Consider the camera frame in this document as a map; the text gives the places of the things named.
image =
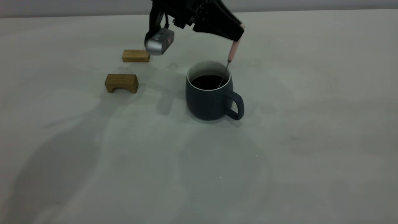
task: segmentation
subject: rectangular wooden block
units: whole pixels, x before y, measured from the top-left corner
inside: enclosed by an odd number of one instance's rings
[[[149,62],[150,55],[146,50],[124,50],[123,62]]]

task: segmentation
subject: dark liquid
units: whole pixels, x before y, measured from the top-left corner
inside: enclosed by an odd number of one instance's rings
[[[204,75],[194,79],[191,84],[199,89],[212,90],[219,87],[221,79],[221,77],[216,75]],[[226,82],[227,80],[224,79],[220,87],[225,85]]]

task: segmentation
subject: white table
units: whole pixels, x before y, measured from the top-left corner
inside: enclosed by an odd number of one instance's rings
[[[1,223],[397,223],[398,10],[237,17],[246,114],[214,122],[185,74],[228,40],[171,26],[165,55],[123,63],[148,16],[1,19]]]

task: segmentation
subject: dark gray mug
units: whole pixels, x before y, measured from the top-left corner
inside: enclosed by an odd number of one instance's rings
[[[225,65],[217,61],[202,61],[193,65],[188,73],[185,85],[185,98],[189,110],[193,115],[202,120],[217,120],[225,115],[232,119],[240,120],[245,107],[242,98],[234,92],[231,72],[227,70],[223,86],[213,90],[203,90],[192,85],[192,81],[204,75],[217,75],[222,77]],[[238,113],[231,110],[232,101],[238,106]]]

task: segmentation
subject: wooden bridge block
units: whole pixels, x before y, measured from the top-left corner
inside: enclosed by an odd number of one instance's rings
[[[138,79],[136,75],[108,74],[105,80],[105,87],[108,92],[113,92],[118,88],[124,88],[131,93],[137,93]]]

